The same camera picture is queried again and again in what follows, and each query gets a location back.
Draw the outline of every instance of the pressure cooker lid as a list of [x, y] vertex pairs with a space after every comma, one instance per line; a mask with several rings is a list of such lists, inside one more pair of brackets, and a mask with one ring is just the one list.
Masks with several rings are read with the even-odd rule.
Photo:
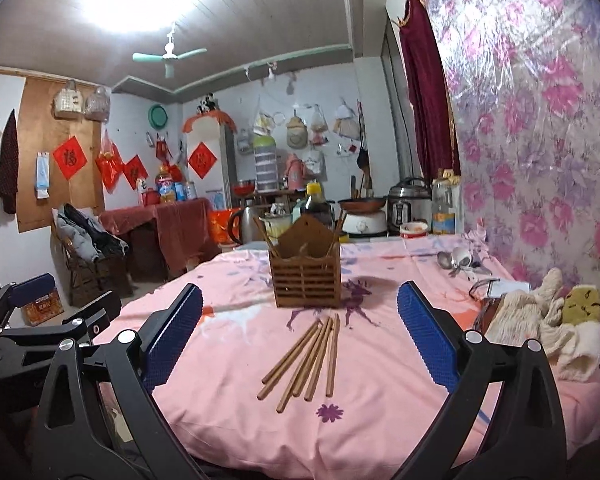
[[427, 181], [417, 176], [401, 180], [389, 190], [392, 198], [428, 198], [431, 199], [431, 189]]

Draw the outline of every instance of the frying pan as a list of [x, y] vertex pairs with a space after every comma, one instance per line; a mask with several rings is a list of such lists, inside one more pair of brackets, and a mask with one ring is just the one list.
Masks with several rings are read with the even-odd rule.
[[386, 203], [386, 197], [347, 198], [339, 200], [338, 204], [347, 213], [375, 213], [380, 211]]

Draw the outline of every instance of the pink thermos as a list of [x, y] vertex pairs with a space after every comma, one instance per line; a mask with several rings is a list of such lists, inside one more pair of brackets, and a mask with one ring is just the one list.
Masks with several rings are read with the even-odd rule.
[[304, 167], [304, 162], [295, 153], [291, 153], [286, 160], [285, 174], [289, 189], [304, 189], [306, 168]]

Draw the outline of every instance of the kettle handle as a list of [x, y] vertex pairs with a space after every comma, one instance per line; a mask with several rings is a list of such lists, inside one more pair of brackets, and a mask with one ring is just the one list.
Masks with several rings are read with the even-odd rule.
[[400, 184], [404, 184], [405, 186], [411, 184], [412, 182], [421, 182], [424, 185], [422, 187], [429, 187], [427, 181], [419, 176], [408, 176], [407, 178], [400, 181]]
[[240, 232], [240, 228], [242, 226], [243, 213], [244, 213], [244, 209], [234, 211], [233, 213], [231, 213], [231, 216], [229, 216], [229, 221], [226, 223], [226, 231], [229, 234], [229, 238], [231, 238], [231, 240], [233, 240], [234, 243], [236, 243], [238, 245], [243, 245], [243, 243], [234, 236], [234, 224], [235, 224], [235, 219], [238, 218], [238, 232]]

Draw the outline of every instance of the white electric cooker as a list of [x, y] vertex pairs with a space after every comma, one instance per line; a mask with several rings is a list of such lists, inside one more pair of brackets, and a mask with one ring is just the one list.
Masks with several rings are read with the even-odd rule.
[[386, 236], [386, 214], [382, 210], [375, 213], [348, 213], [342, 230], [350, 238]]

